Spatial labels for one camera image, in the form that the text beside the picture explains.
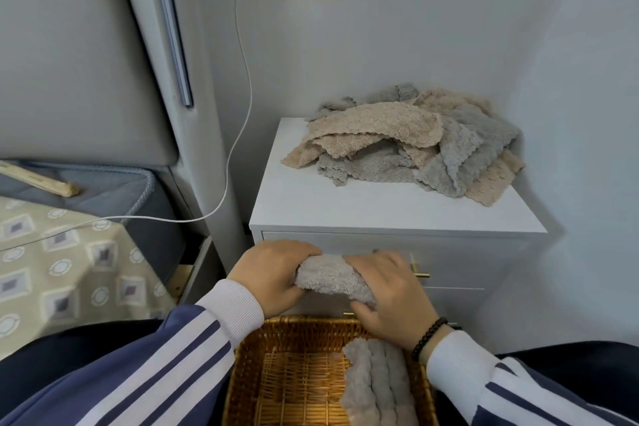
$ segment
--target hand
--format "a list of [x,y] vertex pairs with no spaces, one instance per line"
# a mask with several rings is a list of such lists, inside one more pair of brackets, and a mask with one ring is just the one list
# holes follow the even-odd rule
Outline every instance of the hand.
[[295,270],[309,256],[318,255],[321,250],[312,244],[288,239],[262,241],[242,255],[228,279],[253,293],[268,319],[290,309],[304,295],[304,290],[293,284]]
[[[351,302],[362,325],[403,349],[413,350],[438,316],[404,258],[393,252],[378,252],[344,259],[362,275],[377,301],[376,310]],[[436,333],[427,344],[428,350],[432,351],[434,345],[452,331],[448,327],[442,329],[446,333]]]

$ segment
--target mattress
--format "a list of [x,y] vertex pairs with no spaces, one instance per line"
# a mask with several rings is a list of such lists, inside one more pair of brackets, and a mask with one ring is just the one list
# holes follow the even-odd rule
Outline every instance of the mattress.
[[[175,219],[171,203],[153,172],[143,168],[17,162],[21,167],[63,182],[81,192],[62,197],[0,175],[0,195],[94,216],[152,216]],[[185,240],[179,224],[122,219],[157,276],[166,283],[180,263]]]

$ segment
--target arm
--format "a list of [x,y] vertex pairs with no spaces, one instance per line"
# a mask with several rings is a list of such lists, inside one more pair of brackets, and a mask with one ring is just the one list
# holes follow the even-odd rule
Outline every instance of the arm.
[[196,305],[177,307],[156,333],[49,385],[0,426],[205,426],[233,350],[265,317],[299,300],[295,269],[315,254],[296,241],[255,246]]
[[[347,257],[370,286],[377,309],[352,302],[372,333],[412,350],[438,318],[408,264],[396,253]],[[595,408],[507,357],[499,361],[467,333],[444,325],[420,354],[428,380],[468,424],[605,426],[634,424]]]

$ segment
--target white cuff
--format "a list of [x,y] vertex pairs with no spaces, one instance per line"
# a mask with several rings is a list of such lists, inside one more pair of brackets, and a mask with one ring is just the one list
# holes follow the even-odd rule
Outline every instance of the white cuff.
[[497,357],[470,335],[458,330],[437,344],[428,359],[426,375],[433,387],[442,391],[470,424],[498,362]]
[[233,280],[220,280],[197,303],[220,321],[235,349],[264,323],[264,312],[253,294]]

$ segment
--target nightstand top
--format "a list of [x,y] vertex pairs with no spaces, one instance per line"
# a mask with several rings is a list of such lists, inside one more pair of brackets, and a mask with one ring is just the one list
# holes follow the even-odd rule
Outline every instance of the nightstand top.
[[513,187],[492,207],[484,207],[467,197],[453,199],[410,183],[348,179],[346,186],[336,187],[314,164],[302,169],[282,164],[305,134],[303,118],[282,118],[251,215],[254,232],[546,232]]

